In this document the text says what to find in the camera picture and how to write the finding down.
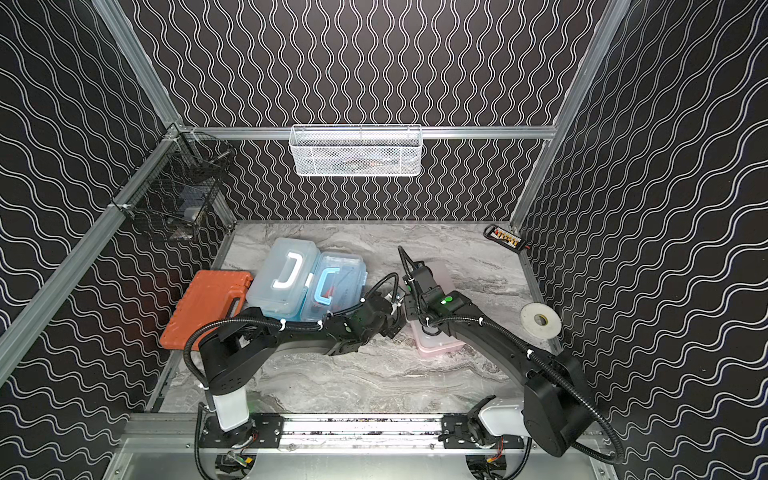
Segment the pink toolbox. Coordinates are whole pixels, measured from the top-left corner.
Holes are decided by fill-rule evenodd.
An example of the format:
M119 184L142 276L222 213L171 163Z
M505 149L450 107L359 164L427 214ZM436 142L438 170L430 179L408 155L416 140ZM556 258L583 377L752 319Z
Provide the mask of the pink toolbox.
M445 293L455 289L454 282L447 265L443 261L430 261L426 266L431 270L436 283ZM422 329L419 321L410 313L406 314L408 325L414 336L419 355L429 359L440 355L454 353L461 350L465 343L447 334L437 332L436 335L428 335Z

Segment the light blue front toolbox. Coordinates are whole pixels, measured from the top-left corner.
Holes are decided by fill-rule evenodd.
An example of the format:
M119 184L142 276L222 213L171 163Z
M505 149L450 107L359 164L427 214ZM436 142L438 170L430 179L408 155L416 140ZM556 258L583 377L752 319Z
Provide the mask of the light blue front toolbox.
M322 320L357 304L367 279L367 268L360 255L322 252L312 271L299 314L302 322Z

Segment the turquoise back toolbox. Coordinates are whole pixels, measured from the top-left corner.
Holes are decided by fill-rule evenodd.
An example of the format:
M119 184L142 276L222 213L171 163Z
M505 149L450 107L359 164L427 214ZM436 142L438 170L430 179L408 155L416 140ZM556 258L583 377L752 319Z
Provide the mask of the turquoise back toolbox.
M246 304L267 317L296 320L319 254L312 241L277 238L251 283Z

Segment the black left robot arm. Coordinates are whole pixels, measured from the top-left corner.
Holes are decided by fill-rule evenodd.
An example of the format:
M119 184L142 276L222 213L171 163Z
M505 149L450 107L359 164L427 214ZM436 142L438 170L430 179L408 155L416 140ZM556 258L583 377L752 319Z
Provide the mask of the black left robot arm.
M283 353L340 356L357 352L375 336L394 337L405 325L398 312L400 275L390 272L358 303L315 322L267 317L260 308L197 328L182 357L206 392L203 408L231 432L250 421L246 385L271 357Z

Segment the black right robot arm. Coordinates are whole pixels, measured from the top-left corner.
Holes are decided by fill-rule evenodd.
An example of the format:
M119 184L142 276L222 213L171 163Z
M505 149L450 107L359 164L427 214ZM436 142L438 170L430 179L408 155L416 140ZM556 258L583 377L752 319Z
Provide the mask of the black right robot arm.
M554 457L573 448L606 464L624 462L626 448L599 411L575 358L523 340L463 293L444 292L426 263L413 260L403 247L398 255L421 325L463 341L521 385L527 437Z

